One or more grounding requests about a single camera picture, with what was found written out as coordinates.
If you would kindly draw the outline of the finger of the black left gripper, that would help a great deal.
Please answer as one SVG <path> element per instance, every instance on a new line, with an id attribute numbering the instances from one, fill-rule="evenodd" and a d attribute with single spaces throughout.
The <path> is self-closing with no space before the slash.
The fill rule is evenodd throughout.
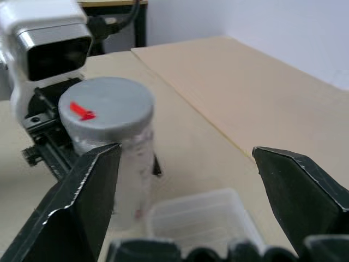
<path id="1" fill-rule="evenodd" d="M 153 175 L 156 177 L 162 177 L 161 167 L 156 155 L 154 155 L 154 163 L 153 163 Z"/>

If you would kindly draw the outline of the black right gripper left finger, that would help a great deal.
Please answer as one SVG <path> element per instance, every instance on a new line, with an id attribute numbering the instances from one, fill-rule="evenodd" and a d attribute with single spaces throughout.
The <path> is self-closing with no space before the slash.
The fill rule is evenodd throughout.
<path id="1" fill-rule="evenodd" d="M 0 262 L 97 262 L 116 191 L 121 146 L 94 148 L 44 196 Z"/>

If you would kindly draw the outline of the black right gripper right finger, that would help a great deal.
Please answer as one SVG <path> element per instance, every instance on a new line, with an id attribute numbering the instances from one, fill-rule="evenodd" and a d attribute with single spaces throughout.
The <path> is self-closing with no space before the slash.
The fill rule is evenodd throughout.
<path id="1" fill-rule="evenodd" d="M 308 156 L 252 150 L 273 214 L 300 258 L 349 258 L 349 190 Z"/>

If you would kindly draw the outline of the clear plastic jar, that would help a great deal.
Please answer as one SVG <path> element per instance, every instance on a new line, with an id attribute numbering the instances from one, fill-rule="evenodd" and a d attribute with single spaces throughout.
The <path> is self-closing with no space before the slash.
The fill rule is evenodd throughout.
<path id="1" fill-rule="evenodd" d="M 119 230 L 131 228 L 145 215 L 150 202 L 154 164 L 152 120 L 110 130 L 74 128 L 68 134 L 78 154 L 115 142 L 121 144 L 112 223 Z"/>

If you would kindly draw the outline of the grey jar lid red arrow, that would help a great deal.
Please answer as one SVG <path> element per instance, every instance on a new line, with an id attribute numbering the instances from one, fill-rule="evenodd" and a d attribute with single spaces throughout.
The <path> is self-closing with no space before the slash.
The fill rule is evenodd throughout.
<path id="1" fill-rule="evenodd" d="M 73 141 L 115 142 L 133 138 L 150 125 L 154 98 L 146 86 L 134 80 L 101 77 L 68 88 L 58 109 Z"/>

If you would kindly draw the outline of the clear plastic box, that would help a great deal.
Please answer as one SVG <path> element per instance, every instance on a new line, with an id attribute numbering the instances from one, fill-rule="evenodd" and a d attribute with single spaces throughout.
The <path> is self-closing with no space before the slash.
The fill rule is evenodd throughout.
<path id="1" fill-rule="evenodd" d="M 198 247 L 208 247 L 227 256 L 231 240 L 248 239 L 260 252 L 267 249 L 263 237 L 238 193 L 213 190 L 155 204 L 145 220 L 148 237 L 172 239 L 187 256 Z"/>

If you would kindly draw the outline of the wooden table with black legs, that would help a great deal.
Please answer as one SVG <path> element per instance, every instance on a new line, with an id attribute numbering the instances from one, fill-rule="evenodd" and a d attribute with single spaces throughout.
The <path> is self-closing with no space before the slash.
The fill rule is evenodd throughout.
<path id="1" fill-rule="evenodd" d="M 136 0 L 77 0 L 90 16 L 126 14 Z M 140 0 L 140 11 L 134 22 L 134 45 L 147 45 L 146 15 L 148 0 Z"/>

